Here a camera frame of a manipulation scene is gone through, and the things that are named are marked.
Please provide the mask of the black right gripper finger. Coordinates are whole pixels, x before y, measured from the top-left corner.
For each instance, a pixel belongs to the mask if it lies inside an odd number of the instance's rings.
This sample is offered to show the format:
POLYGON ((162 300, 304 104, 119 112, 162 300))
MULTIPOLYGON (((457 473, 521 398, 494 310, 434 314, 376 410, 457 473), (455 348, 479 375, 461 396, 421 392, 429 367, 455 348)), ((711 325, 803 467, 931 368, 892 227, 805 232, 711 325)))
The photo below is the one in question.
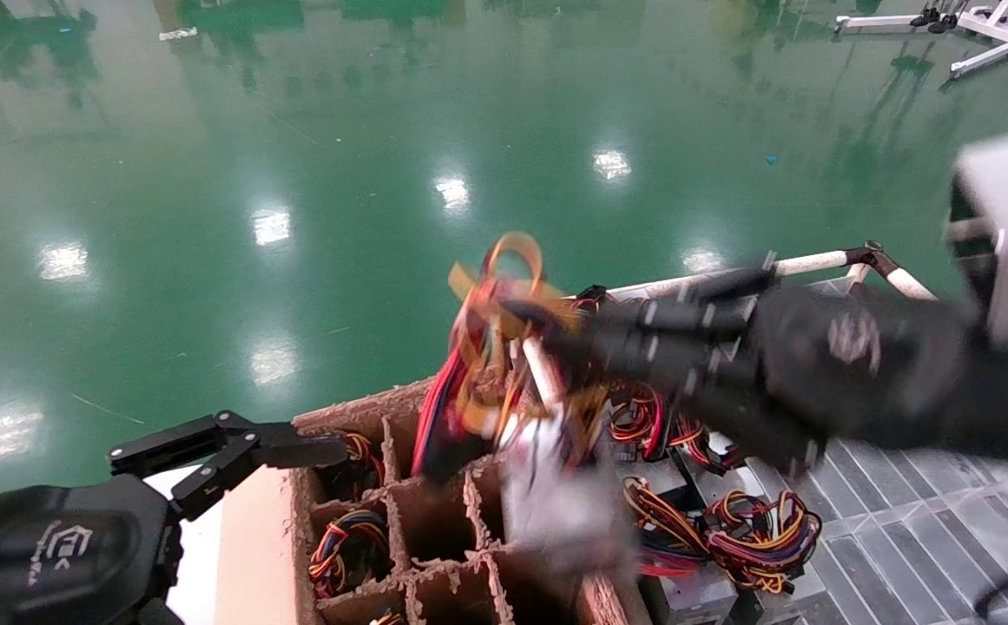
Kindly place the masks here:
POLYGON ((501 309, 531 325, 551 349, 592 349, 616 338, 686 338, 729 343, 748 332, 749 298, 777 284, 775 264, 741 266, 705 280, 682 282, 673 295, 639 302, 606 302, 594 312, 576 312, 561 300, 518 297, 501 309))
POLYGON ((749 361, 706 345, 557 345, 556 356, 606 380, 644 383, 782 474, 808 474, 822 459, 821 434, 768 398, 749 361))

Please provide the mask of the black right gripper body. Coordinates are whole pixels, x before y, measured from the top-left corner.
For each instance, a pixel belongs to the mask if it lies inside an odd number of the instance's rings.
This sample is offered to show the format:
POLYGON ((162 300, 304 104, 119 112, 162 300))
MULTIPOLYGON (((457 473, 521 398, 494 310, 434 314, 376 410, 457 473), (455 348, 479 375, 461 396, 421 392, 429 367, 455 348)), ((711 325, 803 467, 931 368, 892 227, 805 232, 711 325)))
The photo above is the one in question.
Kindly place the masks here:
POLYGON ((822 436, 884 450, 991 455, 981 373, 988 341, 935 300, 770 290, 749 317, 742 359, 768 398, 822 436))

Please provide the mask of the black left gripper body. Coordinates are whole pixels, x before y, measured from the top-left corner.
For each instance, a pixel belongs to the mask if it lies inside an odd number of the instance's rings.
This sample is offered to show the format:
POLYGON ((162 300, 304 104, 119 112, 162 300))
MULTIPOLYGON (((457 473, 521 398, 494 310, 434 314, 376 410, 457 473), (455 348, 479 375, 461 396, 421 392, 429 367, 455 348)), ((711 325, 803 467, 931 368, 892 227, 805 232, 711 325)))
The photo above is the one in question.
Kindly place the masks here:
POLYGON ((0 493, 0 624, 135 624, 182 554, 177 511, 139 478, 0 493))

